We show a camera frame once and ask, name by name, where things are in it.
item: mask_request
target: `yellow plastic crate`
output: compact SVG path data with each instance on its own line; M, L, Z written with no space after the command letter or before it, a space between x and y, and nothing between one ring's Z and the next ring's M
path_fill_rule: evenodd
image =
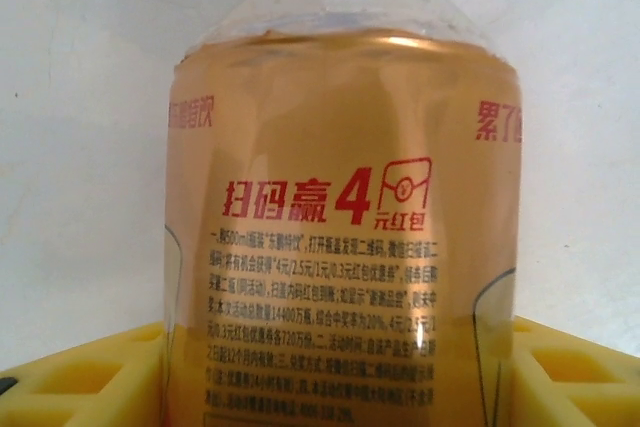
M162 329L0 374L0 427L159 427ZM515 330L513 427L640 427L640 359L525 319Z

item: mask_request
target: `white background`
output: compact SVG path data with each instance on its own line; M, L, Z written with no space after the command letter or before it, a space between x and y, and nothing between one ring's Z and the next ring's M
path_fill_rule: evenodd
M0 369L162 315L172 67L240 0L0 0ZM518 68L517 313L640 355L640 0L452 0Z

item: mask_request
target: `plastic bottle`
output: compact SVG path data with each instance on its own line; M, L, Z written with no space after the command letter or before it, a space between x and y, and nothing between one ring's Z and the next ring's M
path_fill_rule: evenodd
M246 0L171 89L165 425L509 425L521 143L446 0Z

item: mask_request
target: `beverage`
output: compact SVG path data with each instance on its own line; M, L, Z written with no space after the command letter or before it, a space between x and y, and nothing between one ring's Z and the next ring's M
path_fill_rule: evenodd
M507 426L522 110L480 47L269 31L176 69L166 425Z

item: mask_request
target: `red envelope icon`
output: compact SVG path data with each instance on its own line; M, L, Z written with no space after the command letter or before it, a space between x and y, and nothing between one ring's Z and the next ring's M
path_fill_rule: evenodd
M408 210L424 210L431 169L429 157L387 164L382 177L378 211L397 211L398 205L404 205Z

